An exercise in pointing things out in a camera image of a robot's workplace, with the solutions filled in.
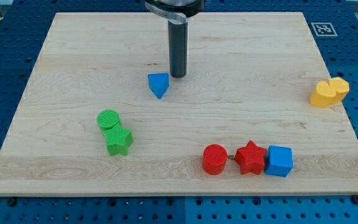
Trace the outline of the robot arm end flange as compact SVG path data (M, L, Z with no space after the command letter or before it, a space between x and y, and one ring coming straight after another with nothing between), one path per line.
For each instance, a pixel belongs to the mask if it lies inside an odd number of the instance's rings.
M204 9L204 0L145 0L145 8L174 24L185 24Z

